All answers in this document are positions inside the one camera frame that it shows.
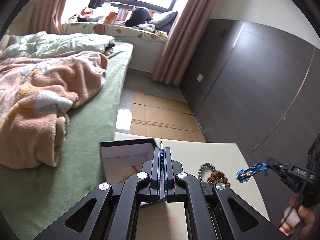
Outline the person's right hand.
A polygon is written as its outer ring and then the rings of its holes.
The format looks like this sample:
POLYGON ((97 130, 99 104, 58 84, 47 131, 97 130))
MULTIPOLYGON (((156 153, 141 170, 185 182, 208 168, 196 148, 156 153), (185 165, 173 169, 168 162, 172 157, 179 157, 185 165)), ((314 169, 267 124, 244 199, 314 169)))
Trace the person's right hand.
MULTIPOLYGON (((304 223, 304 227, 302 228, 298 239, 305 239, 308 233, 310 232, 310 230, 312 229, 312 227, 314 226, 315 214, 313 213, 312 210, 307 209, 302 205, 297 209, 298 204, 296 203, 296 201, 297 201, 297 198, 292 197, 289 201, 289 206, 294 207, 294 209, 297 212, 297 215, 300 218, 300 221, 304 223)), ((279 230, 286 236, 290 236, 295 233, 296 227, 292 227, 287 222, 284 222, 284 219, 281 220, 281 224, 282 226, 279 228, 279 230)))

